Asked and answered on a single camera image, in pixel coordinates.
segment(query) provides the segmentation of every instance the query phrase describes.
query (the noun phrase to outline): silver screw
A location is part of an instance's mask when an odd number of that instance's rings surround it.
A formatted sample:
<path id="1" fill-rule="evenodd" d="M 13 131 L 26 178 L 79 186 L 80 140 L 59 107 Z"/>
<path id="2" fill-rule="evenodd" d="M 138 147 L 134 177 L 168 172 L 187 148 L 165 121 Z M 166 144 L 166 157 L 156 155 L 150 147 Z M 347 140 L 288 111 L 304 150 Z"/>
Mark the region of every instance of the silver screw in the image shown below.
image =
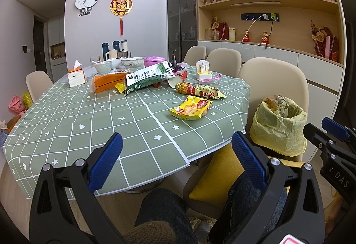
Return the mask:
<path id="1" fill-rule="evenodd" d="M 76 160 L 75 161 L 75 165 L 77 166 L 77 167 L 81 167 L 81 166 L 83 166 L 85 164 L 85 160 L 83 160 L 83 159 L 79 159 L 79 160 Z"/>
<path id="2" fill-rule="evenodd" d="M 278 166 L 281 163 L 281 161 L 278 160 L 277 158 L 271 158 L 271 163 L 272 165 Z"/>
<path id="3" fill-rule="evenodd" d="M 51 168 L 51 164 L 47 163 L 43 165 L 42 170 L 48 171 L 50 168 Z"/>
<path id="4" fill-rule="evenodd" d="M 308 171 L 310 171 L 312 169 L 312 166 L 309 163 L 305 163 L 304 168 L 307 169 Z"/>

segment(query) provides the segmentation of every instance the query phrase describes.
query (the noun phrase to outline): glass cabinet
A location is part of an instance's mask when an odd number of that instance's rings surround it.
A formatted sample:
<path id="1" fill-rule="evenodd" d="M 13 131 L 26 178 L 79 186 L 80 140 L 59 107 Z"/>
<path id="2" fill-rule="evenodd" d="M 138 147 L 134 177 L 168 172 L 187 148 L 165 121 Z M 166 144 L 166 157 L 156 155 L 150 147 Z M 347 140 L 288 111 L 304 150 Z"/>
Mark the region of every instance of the glass cabinet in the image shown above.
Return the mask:
<path id="1" fill-rule="evenodd" d="M 173 50 L 177 62 L 182 62 L 189 48 L 197 44 L 196 0 L 167 0 L 168 54 Z"/>

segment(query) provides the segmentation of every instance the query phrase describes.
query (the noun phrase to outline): pink container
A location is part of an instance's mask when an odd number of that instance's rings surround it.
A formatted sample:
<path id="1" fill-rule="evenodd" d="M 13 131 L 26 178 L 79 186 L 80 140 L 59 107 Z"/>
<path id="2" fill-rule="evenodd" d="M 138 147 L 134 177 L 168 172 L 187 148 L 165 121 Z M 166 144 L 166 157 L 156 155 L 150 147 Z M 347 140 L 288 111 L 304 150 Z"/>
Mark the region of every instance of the pink container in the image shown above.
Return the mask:
<path id="1" fill-rule="evenodd" d="M 148 66 L 151 66 L 151 65 L 163 62 L 163 61 L 166 61 L 166 59 L 163 57 L 160 57 L 160 56 L 151 56 L 151 57 L 146 57 L 144 59 L 145 67 L 148 67 Z"/>

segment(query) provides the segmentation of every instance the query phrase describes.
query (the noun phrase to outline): pink lid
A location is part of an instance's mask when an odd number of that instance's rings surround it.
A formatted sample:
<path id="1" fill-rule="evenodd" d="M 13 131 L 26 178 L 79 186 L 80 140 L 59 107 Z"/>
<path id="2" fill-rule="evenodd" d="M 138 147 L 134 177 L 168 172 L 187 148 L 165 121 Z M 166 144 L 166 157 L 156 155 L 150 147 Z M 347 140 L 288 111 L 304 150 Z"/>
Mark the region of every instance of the pink lid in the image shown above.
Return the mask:
<path id="1" fill-rule="evenodd" d="M 151 56 L 151 57 L 146 57 L 144 59 L 144 61 L 149 61 L 149 62 L 152 62 L 152 61 L 166 61 L 166 59 L 164 57 L 160 57 L 160 56 Z"/>

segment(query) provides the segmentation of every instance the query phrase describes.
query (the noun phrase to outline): yellow cushion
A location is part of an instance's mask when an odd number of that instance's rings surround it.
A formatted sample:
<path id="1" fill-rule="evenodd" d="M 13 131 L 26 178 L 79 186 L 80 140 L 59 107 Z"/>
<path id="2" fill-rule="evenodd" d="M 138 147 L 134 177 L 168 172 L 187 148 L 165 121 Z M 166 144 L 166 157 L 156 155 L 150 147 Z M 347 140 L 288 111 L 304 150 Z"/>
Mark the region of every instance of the yellow cushion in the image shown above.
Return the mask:
<path id="1" fill-rule="evenodd" d="M 303 162 L 280 160 L 285 166 L 301 167 L 303 165 Z M 189 199 L 223 208 L 229 189 L 243 171 L 244 169 L 236 157 L 231 143 L 227 144 L 216 151 L 205 174 L 189 194 Z"/>

